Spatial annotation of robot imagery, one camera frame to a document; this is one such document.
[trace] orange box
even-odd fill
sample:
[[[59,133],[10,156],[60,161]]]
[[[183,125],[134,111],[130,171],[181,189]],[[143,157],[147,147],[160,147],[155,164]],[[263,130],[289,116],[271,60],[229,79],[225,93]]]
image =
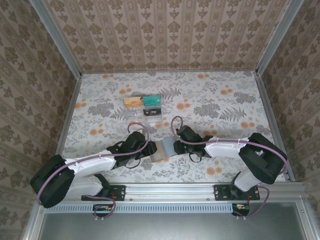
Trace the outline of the orange box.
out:
[[[125,108],[141,107],[142,100],[139,96],[128,97],[123,100]]]

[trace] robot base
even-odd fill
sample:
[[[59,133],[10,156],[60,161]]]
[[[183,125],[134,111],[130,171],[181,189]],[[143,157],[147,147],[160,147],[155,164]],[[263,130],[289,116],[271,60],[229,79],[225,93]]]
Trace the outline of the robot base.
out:
[[[94,175],[102,183],[102,190],[95,197],[106,197],[114,199],[115,201],[124,201],[126,196],[125,185],[110,185],[102,174],[97,173]],[[105,201],[104,199],[93,199],[85,195],[81,196],[82,201]]]
[[[248,191],[242,191],[235,186],[235,181],[241,172],[239,172],[230,184],[213,185],[214,197],[216,201],[252,201],[260,200],[257,186],[251,187]]]

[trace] floral tablecloth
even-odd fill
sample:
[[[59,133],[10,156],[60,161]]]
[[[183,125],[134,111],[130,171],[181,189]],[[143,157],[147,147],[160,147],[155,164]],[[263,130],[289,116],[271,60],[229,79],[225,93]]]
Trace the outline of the floral tablecloth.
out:
[[[253,72],[84,74],[63,156],[83,157],[125,140],[124,98],[143,95],[162,99],[163,122],[148,127],[153,141],[172,135],[170,122],[176,115],[202,137],[245,138],[258,132],[272,140]],[[111,183],[207,183],[230,182],[245,168],[240,159],[193,163],[188,155],[179,155],[155,163],[144,159],[134,169],[101,171]]]

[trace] wire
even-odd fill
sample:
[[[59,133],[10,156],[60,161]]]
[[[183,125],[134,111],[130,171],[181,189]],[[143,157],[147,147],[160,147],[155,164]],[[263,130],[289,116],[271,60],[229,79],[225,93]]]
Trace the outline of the wire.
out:
[[[65,164],[61,167],[59,167],[57,170],[55,170],[47,179],[46,181],[43,183],[43,185],[41,186],[40,190],[38,191],[37,195],[36,195],[36,203],[40,206],[42,206],[42,203],[40,201],[40,196],[41,194],[43,193],[45,187],[48,185],[48,183],[51,181],[51,179],[54,178],[55,175],[57,175],[58,173],[60,173],[63,169],[71,166],[71,165],[75,165],[75,164],[79,164],[79,163],[82,163],[82,162],[85,162],[85,161],[88,161],[88,160],[91,160],[91,159],[95,159],[95,158],[106,158],[106,157],[119,157],[119,156],[129,156],[129,155],[133,155],[133,154],[137,154],[139,152],[141,152],[143,149],[145,149],[148,145],[148,142],[150,140],[150,137],[149,137],[149,132],[148,132],[148,129],[141,123],[139,122],[132,122],[132,123],[129,123],[128,127],[127,127],[127,131],[130,133],[130,126],[131,125],[139,125],[141,126],[145,132],[146,132],[146,141],[145,141],[145,144],[138,150],[136,151],[133,151],[133,152],[126,152],[126,153],[116,153],[116,154],[97,154],[97,155],[93,155],[93,156],[88,156],[86,158],[83,158],[81,160],[76,160],[76,161],[73,161],[73,162],[70,162],[68,164]]]
[[[273,154],[277,155],[277,156],[283,161],[283,163],[284,163],[284,168],[283,168],[283,170],[279,173],[279,175],[285,173],[285,172],[288,170],[288,168],[289,168],[289,163],[288,163],[288,161],[284,158],[284,156],[282,156],[282,155],[281,155],[279,152],[277,152],[276,150],[274,150],[274,149],[272,149],[272,148],[270,148],[270,147],[268,147],[268,146],[259,144],[259,143],[250,142],[250,141],[245,141],[245,140],[239,140],[239,139],[223,139],[223,138],[221,138],[221,139],[217,138],[217,139],[215,139],[215,140],[202,141],[202,142],[189,142],[189,141],[184,141],[183,139],[181,139],[181,138],[176,134],[176,132],[175,132],[175,130],[174,130],[174,121],[175,121],[176,119],[180,119],[180,120],[181,120],[180,128],[183,126],[184,121],[183,121],[182,117],[181,117],[181,116],[175,116],[175,117],[172,118],[172,120],[171,120],[171,131],[172,131],[173,135],[174,135],[180,142],[182,142],[182,143],[184,143],[184,144],[188,144],[188,145],[204,145],[204,144],[218,144],[218,143],[249,144],[249,145],[252,145],[252,146],[255,146],[255,147],[259,147],[259,148],[261,148],[261,149],[268,150],[268,151],[272,152]],[[252,217],[252,216],[254,216],[255,214],[257,214],[257,213],[263,208],[263,206],[266,204],[266,202],[267,202],[267,200],[268,200],[268,198],[269,198],[270,191],[269,191],[269,189],[268,189],[267,187],[265,187],[265,186],[260,186],[260,185],[257,185],[257,187],[258,187],[258,188],[261,188],[261,189],[265,189],[265,190],[267,191],[266,197],[265,197],[263,203],[261,204],[261,206],[260,206],[254,213],[245,216],[246,218],[247,218],[247,217]],[[235,212],[236,214],[242,216],[242,214],[240,214],[239,212],[237,212],[237,211],[234,211],[234,212]]]
[[[117,204],[114,199],[111,199],[111,198],[105,197],[105,196],[91,196],[91,195],[85,195],[85,196],[90,199],[107,200],[107,201],[111,201],[113,203],[111,211],[106,216],[103,217],[104,219],[109,218],[116,210]],[[102,205],[96,206],[96,208],[94,209],[93,215],[95,216],[95,219],[102,219],[102,217],[97,216],[97,210],[102,209],[102,208],[105,208],[105,206],[102,206]]]
[[[127,164],[124,165],[124,166],[125,166],[127,169],[135,169],[136,167],[138,167],[138,166],[140,165],[140,163],[141,163],[141,158],[139,158],[139,162],[138,162],[138,164],[135,165],[135,166],[127,166]]]
[[[190,158],[190,160],[191,160],[191,162],[193,162],[193,163],[200,163],[201,161],[202,161],[202,157],[200,157],[200,160],[199,161],[194,161],[192,158],[191,158],[191,152],[189,152],[189,158]]]
[[[248,195],[248,201],[246,202],[246,204],[249,205],[249,209],[250,209],[250,196],[249,196],[249,193],[247,195]]]
[[[259,208],[255,212],[253,212],[251,214],[248,214],[247,216],[243,216],[238,211],[233,210],[234,213],[238,214],[239,216],[241,216],[243,218],[249,218],[249,217],[252,217],[252,216],[256,215],[264,207],[264,205],[266,204],[266,202],[267,202],[267,200],[269,198],[270,190],[265,186],[257,185],[257,187],[266,190],[266,197],[265,197],[264,201],[262,202],[262,204],[259,206]]]
[[[276,150],[268,147],[268,146],[265,146],[265,145],[262,145],[262,144],[259,144],[259,143],[255,143],[255,142],[250,142],[250,141],[245,141],[245,140],[239,140],[239,139],[223,139],[223,138],[217,138],[215,140],[209,140],[209,141],[201,141],[201,142],[190,142],[190,141],[184,141],[183,139],[181,139],[176,133],[175,133],[175,130],[174,130],[174,121],[175,119],[179,118],[181,120],[181,125],[180,125],[180,128],[183,126],[183,120],[182,120],[182,117],[181,116],[175,116],[174,118],[172,118],[171,120],[171,131],[173,133],[173,135],[182,143],[184,144],[188,144],[188,145],[204,145],[204,144],[219,144],[219,143],[238,143],[238,144],[248,144],[248,145],[252,145],[252,146],[255,146],[255,147],[258,147],[258,148],[261,148],[261,149],[265,149],[265,150],[268,150],[270,152],[272,152],[273,154],[277,155],[284,163],[284,169],[279,173],[280,174],[283,174],[285,173],[288,168],[289,168],[289,163],[288,161],[284,158],[284,156],[282,156],[279,152],[277,152]]]

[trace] metal frame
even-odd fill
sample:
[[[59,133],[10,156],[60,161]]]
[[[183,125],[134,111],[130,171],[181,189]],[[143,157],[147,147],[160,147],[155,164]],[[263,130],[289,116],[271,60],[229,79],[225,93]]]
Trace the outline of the metal frame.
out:
[[[262,75],[262,73],[265,71],[303,2],[304,0],[292,0],[289,2],[288,7],[286,8],[268,43],[268,46],[265,48],[264,53],[256,67],[256,70],[259,74]]]
[[[48,208],[46,214],[92,214],[97,202],[93,203],[59,203]],[[233,212],[232,203],[135,203],[120,201],[116,204],[115,214],[197,214]],[[96,213],[105,213],[97,209]]]
[[[55,21],[53,20],[50,12],[47,10],[44,1],[42,0],[30,0],[32,6],[34,7],[36,13],[39,15],[41,21],[43,22],[46,30],[52,37],[55,45],[62,54],[66,64],[69,66],[71,72],[73,73],[75,79],[81,77],[81,68],[79,67],[74,55],[70,51],[66,41],[64,40],[62,34],[57,28]]]
[[[65,145],[73,111],[81,87],[81,79],[76,82],[70,106],[65,118],[62,133],[58,142],[56,154],[61,154]],[[271,133],[275,144],[284,149],[279,129],[277,127],[266,89],[262,78],[256,76],[257,86],[261,95],[261,100],[265,108],[266,116],[269,121]],[[215,201],[214,185],[217,183],[121,183],[126,185],[125,204],[156,204],[166,206],[168,204],[229,204],[234,201]],[[296,203],[299,217],[308,240],[319,240],[319,230],[308,203],[304,186],[301,182],[275,182],[273,185],[265,185],[270,190],[269,203]],[[266,191],[260,191],[260,201],[266,197]],[[80,199],[65,200],[63,204],[77,206],[84,202]],[[39,237],[42,223],[46,214],[46,209],[42,206],[34,205],[23,240],[36,240]]]
[[[269,127],[270,127],[270,131],[272,134],[274,144],[281,151],[283,151],[285,154],[287,154],[284,142],[282,140],[282,137],[281,137],[278,125],[277,125],[276,117],[274,115],[274,111],[272,110],[271,103],[270,103],[270,100],[268,97],[268,93],[267,93],[264,81],[262,79],[262,76],[261,76],[261,74],[257,73],[257,74],[255,74],[254,78],[255,78],[255,82],[256,82],[256,85],[259,90],[261,102],[264,107],[266,119],[268,120],[268,123],[269,123]],[[288,168],[288,175],[289,175],[289,180],[291,182],[296,181],[294,173],[293,173],[291,165],[290,165],[290,162],[289,162],[289,168]]]
[[[242,69],[167,69],[167,70],[125,70],[125,71],[108,71],[108,74],[140,74],[140,73],[209,73],[209,72],[254,72],[254,68]],[[105,74],[105,71],[82,72],[82,74]]]

